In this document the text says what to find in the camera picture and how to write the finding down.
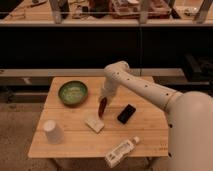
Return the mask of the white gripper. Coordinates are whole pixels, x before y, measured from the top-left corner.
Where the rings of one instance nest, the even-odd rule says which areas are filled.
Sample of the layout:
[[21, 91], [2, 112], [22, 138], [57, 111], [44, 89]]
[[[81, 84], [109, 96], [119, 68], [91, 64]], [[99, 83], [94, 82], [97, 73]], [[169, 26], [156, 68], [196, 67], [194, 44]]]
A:
[[105, 98], [105, 103], [109, 104], [109, 99], [113, 98], [116, 95], [118, 89], [118, 83], [112, 79], [106, 78], [100, 91], [100, 96], [98, 101], [100, 102], [103, 98]]

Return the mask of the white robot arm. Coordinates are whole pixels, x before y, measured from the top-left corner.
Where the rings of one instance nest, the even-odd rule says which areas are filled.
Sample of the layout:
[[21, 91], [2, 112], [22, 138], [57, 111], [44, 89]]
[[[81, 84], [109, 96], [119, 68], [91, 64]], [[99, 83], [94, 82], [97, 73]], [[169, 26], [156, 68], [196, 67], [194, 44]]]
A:
[[129, 73], [125, 61], [104, 68], [100, 99], [111, 100], [125, 86], [165, 112], [169, 125], [168, 171], [213, 171], [213, 97], [181, 93]]

